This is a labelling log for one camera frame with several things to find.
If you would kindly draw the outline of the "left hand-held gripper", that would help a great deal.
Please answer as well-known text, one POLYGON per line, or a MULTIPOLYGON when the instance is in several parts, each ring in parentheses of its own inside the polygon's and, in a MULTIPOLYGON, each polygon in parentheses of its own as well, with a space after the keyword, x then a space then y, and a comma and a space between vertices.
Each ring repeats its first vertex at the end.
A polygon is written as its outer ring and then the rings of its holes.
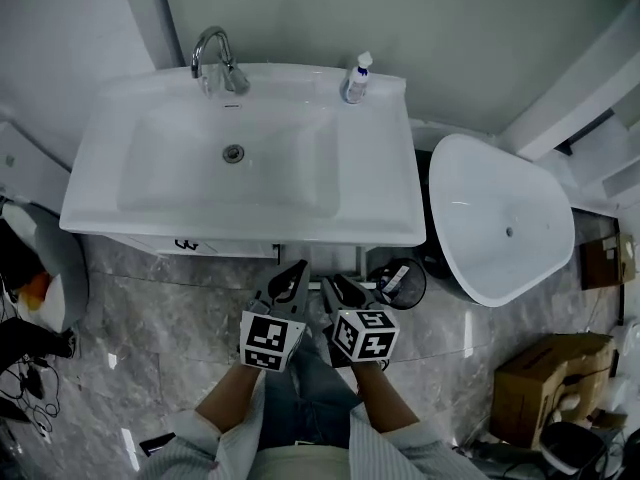
POLYGON ((283 372, 306 331, 309 263, 272 266, 257 278, 252 311, 240 321, 240 361, 245 366, 283 372))

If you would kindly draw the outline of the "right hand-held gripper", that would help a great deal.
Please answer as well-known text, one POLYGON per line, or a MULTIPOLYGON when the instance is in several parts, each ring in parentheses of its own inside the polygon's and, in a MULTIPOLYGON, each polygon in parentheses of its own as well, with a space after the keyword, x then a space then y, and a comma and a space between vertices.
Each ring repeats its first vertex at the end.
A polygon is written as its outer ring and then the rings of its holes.
POLYGON ((391 359, 400 328, 371 290, 336 274, 322 279, 321 295, 325 312, 332 318, 325 334, 333 367, 391 359))

